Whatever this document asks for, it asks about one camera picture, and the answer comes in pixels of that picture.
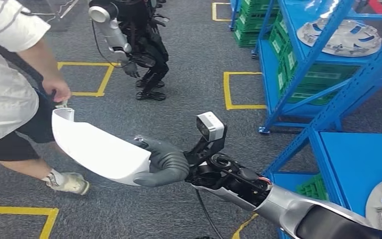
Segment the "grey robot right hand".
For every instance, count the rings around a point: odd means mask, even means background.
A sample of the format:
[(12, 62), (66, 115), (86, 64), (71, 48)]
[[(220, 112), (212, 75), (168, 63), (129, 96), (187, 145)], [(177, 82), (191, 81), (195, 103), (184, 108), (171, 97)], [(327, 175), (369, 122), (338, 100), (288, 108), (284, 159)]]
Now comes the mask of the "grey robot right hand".
[(149, 172), (137, 173), (133, 182), (154, 188), (184, 181), (190, 171), (185, 154), (175, 145), (137, 135), (127, 142), (151, 152)]

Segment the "standing robot grey hand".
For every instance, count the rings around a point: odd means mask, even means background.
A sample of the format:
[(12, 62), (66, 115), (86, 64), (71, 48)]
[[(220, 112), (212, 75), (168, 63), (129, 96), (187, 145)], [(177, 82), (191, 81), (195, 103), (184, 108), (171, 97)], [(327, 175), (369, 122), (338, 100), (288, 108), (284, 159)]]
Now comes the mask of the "standing robot grey hand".
[(122, 67), (122, 69), (126, 75), (133, 77), (133, 78), (140, 78), (136, 63), (134, 63), (132, 61), (122, 62), (121, 67)]

